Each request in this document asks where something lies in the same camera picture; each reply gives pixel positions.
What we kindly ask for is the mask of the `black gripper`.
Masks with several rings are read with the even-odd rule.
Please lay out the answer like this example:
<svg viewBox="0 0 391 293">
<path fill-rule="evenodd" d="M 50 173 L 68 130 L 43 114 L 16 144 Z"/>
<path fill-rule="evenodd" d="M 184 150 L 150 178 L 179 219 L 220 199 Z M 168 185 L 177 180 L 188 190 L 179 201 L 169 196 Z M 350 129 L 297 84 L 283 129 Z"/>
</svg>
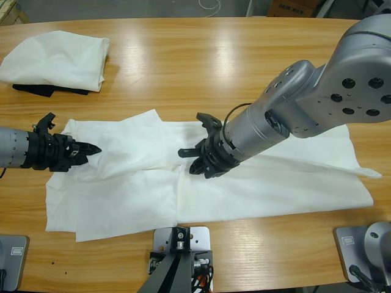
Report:
<svg viewBox="0 0 391 293">
<path fill-rule="evenodd" d="M 220 130 L 211 131 L 195 148 L 179 149 L 178 155 L 181 158 L 198 157 L 189 172 L 192 175 L 204 174 L 206 179 L 220 177 L 239 166 L 239 161 L 225 150 Z"/>
<path fill-rule="evenodd" d="M 28 142 L 25 168 L 34 170 L 68 172 L 72 166 L 87 163 L 87 156 L 102 152 L 96 145 L 62 134 L 28 132 Z"/>
</svg>

